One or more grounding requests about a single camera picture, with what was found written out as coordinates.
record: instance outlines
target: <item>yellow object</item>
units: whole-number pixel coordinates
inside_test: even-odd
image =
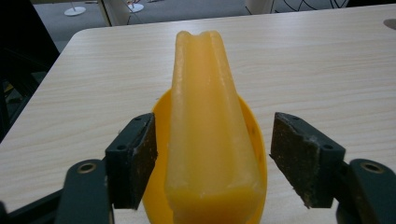
[[[150,222],[258,223],[262,135],[238,100],[218,33],[177,36],[170,95],[154,107],[159,158],[143,198]]]

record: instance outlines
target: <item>light wood tabletop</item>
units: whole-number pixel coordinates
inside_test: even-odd
[[[305,119],[346,148],[346,161],[396,171],[396,30],[384,24],[395,19],[396,5],[383,5],[82,31],[0,146],[0,200],[13,211],[60,189],[73,164],[102,159],[170,88],[176,34],[217,30],[265,140],[262,223],[336,223],[336,201],[306,209],[269,158],[274,114]],[[149,223],[143,206],[115,215],[116,223]]]

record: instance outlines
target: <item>white stand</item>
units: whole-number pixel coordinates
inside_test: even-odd
[[[70,3],[72,4],[72,8],[69,8],[64,12],[65,16],[78,16],[85,12],[85,7],[74,7],[73,2]]]
[[[131,9],[132,12],[138,12],[141,11],[144,6],[141,4],[132,3],[131,5],[128,5],[128,8]]]

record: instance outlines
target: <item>gray floor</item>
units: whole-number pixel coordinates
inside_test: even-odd
[[[145,8],[131,16],[129,25],[249,15],[245,0],[160,0],[152,3],[141,0],[139,4]],[[78,31],[106,26],[97,4],[76,2],[74,6],[87,10],[76,17],[67,17],[64,12],[72,7],[70,3],[35,5],[59,51]]]

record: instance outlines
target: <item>yellow bowl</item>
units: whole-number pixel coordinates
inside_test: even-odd
[[[262,131],[254,118],[253,113],[247,103],[239,97],[242,112],[247,125],[250,141],[256,155],[257,162],[262,173],[264,186],[267,186],[267,164],[265,159],[265,148],[262,139]],[[152,224],[173,223],[173,212],[165,197],[164,183],[166,175],[166,163],[168,157],[167,144],[169,141],[170,117],[171,117],[171,92],[167,91],[153,107],[155,115],[155,125],[157,134],[158,158],[155,162],[154,170],[148,181],[143,204],[145,205],[148,219]],[[262,198],[260,206],[256,209],[248,224],[259,223],[262,218],[265,196]]]

